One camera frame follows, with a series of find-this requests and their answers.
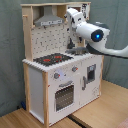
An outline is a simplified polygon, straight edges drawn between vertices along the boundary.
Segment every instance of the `stovetop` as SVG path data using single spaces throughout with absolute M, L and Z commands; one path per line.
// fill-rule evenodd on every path
M 48 67 L 50 65 L 61 63 L 63 61 L 67 61 L 69 59 L 73 59 L 73 57 L 63 55 L 61 53 L 54 53 L 54 54 L 51 54 L 51 55 L 36 58 L 33 61 Z

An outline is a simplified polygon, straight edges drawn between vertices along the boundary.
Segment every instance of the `oven handle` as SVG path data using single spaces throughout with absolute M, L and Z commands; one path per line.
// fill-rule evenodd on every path
M 72 83 L 73 81 L 68 81 L 66 84 L 60 84 L 59 87 L 65 87 L 65 86 L 68 86 Z
M 86 88 L 86 77 L 85 76 L 83 76 L 83 80 L 84 80 L 84 87 L 82 87 L 82 90 L 85 90 Z

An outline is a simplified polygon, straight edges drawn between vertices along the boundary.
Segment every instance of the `wooden table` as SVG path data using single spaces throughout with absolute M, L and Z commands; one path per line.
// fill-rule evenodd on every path
M 44 128 L 37 119 L 23 109 L 0 118 L 0 128 Z M 69 118 L 64 118 L 50 128 L 81 128 Z
M 87 128 L 115 128 L 128 118 L 128 89 L 102 81 L 102 95 L 71 116 Z

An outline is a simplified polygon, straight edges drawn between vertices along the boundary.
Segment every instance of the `knob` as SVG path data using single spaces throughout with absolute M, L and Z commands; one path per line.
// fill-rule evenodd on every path
M 58 73 L 55 73 L 55 74 L 54 74 L 54 78 L 55 78 L 55 79 L 58 79 L 59 77 L 60 77 L 60 74 L 58 74 Z
M 73 72 L 75 72 L 76 70 L 78 70 L 77 67 L 73 67 L 73 68 L 72 68 L 72 71 L 73 71 Z

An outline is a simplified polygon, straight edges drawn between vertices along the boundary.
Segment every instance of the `oven door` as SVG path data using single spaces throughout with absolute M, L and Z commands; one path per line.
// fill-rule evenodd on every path
M 80 74 L 49 87 L 49 123 L 56 123 L 79 108 Z
M 102 56 L 85 59 L 82 62 L 80 107 L 99 97 Z

